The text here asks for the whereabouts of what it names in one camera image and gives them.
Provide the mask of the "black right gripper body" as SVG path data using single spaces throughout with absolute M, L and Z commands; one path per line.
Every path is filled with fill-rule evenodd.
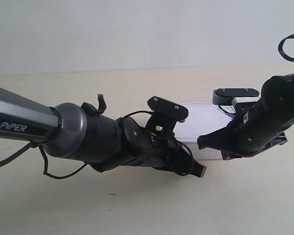
M 273 123 L 269 117 L 250 117 L 250 112 L 235 117 L 224 128 L 222 159 L 251 158 L 274 146 L 286 144 L 288 140 L 284 131 L 271 127 Z

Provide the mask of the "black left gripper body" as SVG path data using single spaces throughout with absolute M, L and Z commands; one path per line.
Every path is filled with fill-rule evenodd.
M 194 158 L 190 149 L 176 138 L 158 136 L 141 127 L 132 117 L 118 119 L 118 125 L 128 157 L 122 166 L 152 167 L 177 175 L 193 171 Z

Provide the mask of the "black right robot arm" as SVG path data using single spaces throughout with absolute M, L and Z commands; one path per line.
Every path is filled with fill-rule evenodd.
M 235 114 L 217 140 L 224 160 L 253 157 L 282 145 L 287 142 L 285 130 L 294 125 L 294 73 L 267 80 L 256 101 L 231 96 L 231 104 Z

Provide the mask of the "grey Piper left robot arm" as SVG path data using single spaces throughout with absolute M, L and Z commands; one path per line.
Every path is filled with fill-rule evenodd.
M 10 163 L 30 148 L 48 156 L 82 162 L 97 172 L 119 166 L 151 167 L 177 175 L 202 177 L 191 148 L 175 135 L 175 125 L 185 122 L 186 107 L 154 96 L 147 102 L 149 120 L 141 126 L 127 114 L 117 119 L 106 117 L 106 102 L 98 95 L 98 106 L 90 103 L 62 103 L 51 107 L 0 88 L 0 138 L 25 141 L 26 145 L 0 161 Z

